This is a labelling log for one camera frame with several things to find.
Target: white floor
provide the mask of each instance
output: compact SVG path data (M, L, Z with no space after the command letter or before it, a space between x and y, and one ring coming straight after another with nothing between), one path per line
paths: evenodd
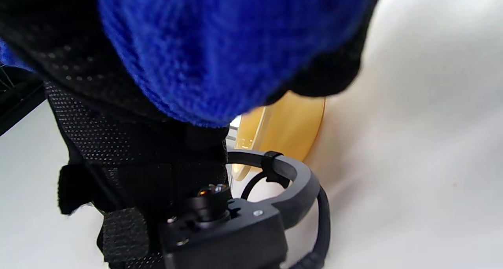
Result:
M503 269L502 61L503 0L381 1L307 160L332 204L325 268ZM100 216L57 213L65 161L47 104L0 137L1 268L105 268ZM290 262L315 233L314 213L289 231Z

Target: blue knit glove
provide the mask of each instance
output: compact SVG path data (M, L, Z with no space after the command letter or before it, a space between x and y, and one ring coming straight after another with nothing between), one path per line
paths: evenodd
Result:
M104 30L158 109L221 127L360 24L367 0L99 0Z
M15 66L16 68L24 68L25 70L32 69L23 61L17 58L7 47L7 44L0 39L0 64L6 66Z

